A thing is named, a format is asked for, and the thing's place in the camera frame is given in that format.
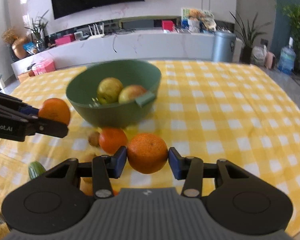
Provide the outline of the pink tissue pack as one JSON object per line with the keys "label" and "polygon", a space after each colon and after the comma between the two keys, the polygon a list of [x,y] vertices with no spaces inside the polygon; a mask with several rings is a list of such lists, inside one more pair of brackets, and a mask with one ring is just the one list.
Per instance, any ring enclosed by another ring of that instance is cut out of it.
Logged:
{"label": "pink tissue pack", "polygon": [[41,75],[49,72],[55,71],[55,63],[52,59],[44,59],[35,63],[32,66],[32,71],[35,75]]}

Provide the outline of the orange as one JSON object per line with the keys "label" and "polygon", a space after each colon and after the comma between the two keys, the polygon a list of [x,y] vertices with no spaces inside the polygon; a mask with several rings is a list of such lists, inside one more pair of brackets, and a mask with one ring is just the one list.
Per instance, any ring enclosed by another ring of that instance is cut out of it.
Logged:
{"label": "orange", "polygon": [[98,142],[104,152],[114,154],[121,146],[127,145],[128,138],[122,129],[106,127],[102,129]]}
{"label": "orange", "polygon": [[127,158],[134,170],[142,174],[151,174],[165,166],[168,148],[165,141],[158,135],[140,133],[128,143]]}
{"label": "orange", "polygon": [[61,122],[68,126],[70,124],[71,113],[66,102],[59,98],[50,98],[43,102],[38,111],[40,118],[45,118]]}

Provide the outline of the reddish green apple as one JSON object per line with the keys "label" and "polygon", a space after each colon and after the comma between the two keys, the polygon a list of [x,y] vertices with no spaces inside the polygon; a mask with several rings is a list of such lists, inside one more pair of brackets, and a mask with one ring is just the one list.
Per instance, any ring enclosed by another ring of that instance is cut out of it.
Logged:
{"label": "reddish green apple", "polygon": [[142,87],[141,85],[129,85],[125,87],[123,90],[121,90],[118,102],[119,103],[127,103],[131,100],[134,100],[135,98],[145,94],[147,92],[147,89]]}

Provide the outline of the brown vase dried flowers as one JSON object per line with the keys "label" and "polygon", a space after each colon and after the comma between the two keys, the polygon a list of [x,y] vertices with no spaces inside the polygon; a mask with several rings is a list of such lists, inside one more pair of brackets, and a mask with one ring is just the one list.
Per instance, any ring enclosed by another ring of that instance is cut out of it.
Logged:
{"label": "brown vase dried flowers", "polygon": [[4,42],[9,44],[18,59],[28,57],[28,52],[24,49],[23,45],[29,42],[27,36],[19,36],[14,28],[8,28],[2,33],[1,38]]}

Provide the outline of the green plant left console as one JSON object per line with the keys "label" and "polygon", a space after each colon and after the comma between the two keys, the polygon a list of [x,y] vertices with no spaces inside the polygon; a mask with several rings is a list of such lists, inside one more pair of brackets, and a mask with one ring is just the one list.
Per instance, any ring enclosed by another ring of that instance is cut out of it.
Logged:
{"label": "green plant left console", "polygon": [[31,25],[29,27],[25,27],[32,32],[35,37],[35,45],[39,52],[45,50],[45,40],[44,40],[44,31],[48,24],[48,21],[45,19],[46,14],[49,12],[47,10],[42,14],[42,16],[37,16],[35,19],[31,18]]}

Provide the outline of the grey metal trash can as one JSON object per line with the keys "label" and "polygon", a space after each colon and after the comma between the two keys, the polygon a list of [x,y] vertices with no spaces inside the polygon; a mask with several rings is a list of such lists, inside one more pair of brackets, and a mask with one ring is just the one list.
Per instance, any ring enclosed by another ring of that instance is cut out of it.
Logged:
{"label": "grey metal trash can", "polygon": [[236,35],[234,33],[216,31],[212,49],[212,62],[232,62],[235,43]]}

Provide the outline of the red box on console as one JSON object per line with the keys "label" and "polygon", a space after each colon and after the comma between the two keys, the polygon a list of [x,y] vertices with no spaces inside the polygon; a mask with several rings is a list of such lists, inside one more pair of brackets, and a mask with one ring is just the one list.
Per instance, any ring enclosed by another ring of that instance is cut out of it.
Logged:
{"label": "red box on console", "polygon": [[161,26],[162,26],[162,29],[165,31],[169,31],[169,32],[174,31],[174,23],[172,20],[162,20]]}

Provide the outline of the green colander bowl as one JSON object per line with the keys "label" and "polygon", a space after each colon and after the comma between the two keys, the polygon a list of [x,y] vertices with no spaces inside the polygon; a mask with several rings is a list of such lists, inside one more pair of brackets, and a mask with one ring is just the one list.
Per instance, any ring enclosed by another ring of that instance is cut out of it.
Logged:
{"label": "green colander bowl", "polygon": [[160,81],[159,68],[146,61],[101,62],[74,77],[66,97],[94,127],[125,128],[151,111]]}

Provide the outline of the yellow checkered tablecloth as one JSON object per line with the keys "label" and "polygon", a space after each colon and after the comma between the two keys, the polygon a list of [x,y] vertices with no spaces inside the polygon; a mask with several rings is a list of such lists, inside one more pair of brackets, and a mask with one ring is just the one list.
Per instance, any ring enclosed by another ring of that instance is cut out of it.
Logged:
{"label": "yellow checkered tablecloth", "polygon": [[[183,156],[207,163],[224,158],[289,196],[290,235],[300,232],[300,109],[260,68],[198,61],[157,61],[157,99],[141,122],[125,129],[160,136]],[[0,209],[5,196],[27,182],[28,165],[46,169],[68,158],[101,154],[91,147],[93,127],[71,113],[63,139],[45,135],[23,142],[0,139]]]}

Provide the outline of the green cucumber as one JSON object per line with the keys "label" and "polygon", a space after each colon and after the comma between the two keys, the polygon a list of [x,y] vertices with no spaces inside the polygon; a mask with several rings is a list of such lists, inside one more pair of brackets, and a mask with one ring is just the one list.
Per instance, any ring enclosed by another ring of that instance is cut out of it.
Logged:
{"label": "green cucumber", "polygon": [[28,165],[29,179],[33,180],[46,172],[45,167],[38,161],[33,161]]}

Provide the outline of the pink box on console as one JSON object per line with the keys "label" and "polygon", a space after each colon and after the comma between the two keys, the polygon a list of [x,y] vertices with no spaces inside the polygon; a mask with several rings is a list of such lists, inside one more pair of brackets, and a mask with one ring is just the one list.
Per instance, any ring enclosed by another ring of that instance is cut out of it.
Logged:
{"label": "pink box on console", "polygon": [[71,43],[74,40],[75,40],[74,34],[67,34],[67,35],[64,35],[60,38],[55,39],[55,44],[57,46],[61,46],[61,45],[64,45],[64,44]]}

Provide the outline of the yellow-green pear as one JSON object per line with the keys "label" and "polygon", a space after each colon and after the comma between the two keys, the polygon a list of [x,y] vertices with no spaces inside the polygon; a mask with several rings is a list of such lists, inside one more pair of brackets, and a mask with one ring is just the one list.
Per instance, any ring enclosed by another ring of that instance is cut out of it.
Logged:
{"label": "yellow-green pear", "polygon": [[97,88],[97,99],[100,104],[110,104],[118,101],[119,94],[123,89],[122,82],[114,77],[103,79]]}

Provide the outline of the teddy bear gift bag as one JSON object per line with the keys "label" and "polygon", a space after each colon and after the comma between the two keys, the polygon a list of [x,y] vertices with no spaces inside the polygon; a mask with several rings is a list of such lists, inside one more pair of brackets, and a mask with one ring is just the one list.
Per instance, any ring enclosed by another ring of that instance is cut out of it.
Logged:
{"label": "teddy bear gift bag", "polygon": [[215,32],[217,24],[212,11],[195,8],[181,9],[181,27],[191,33]]}

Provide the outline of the small brown kiwi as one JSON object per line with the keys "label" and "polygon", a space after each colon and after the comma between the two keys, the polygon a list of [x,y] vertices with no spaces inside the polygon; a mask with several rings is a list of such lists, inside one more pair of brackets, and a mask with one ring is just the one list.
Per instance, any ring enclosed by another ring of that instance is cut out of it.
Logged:
{"label": "small brown kiwi", "polygon": [[99,138],[100,138],[99,132],[97,132],[97,131],[91,132],[88,136],[89,145],[91,145],[93,147],[98,147],[99,146]]}

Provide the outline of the white plastic bag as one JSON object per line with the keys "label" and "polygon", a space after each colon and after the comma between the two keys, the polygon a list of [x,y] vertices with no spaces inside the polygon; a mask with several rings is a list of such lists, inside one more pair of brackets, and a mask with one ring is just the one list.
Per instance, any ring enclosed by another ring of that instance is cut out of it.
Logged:
{"label": "white plastic bag", "polygon": [[263,67],[267,55],[267,47],[264,45],[262,47],[255,46],[251,52],[250,62],[259,67]]}

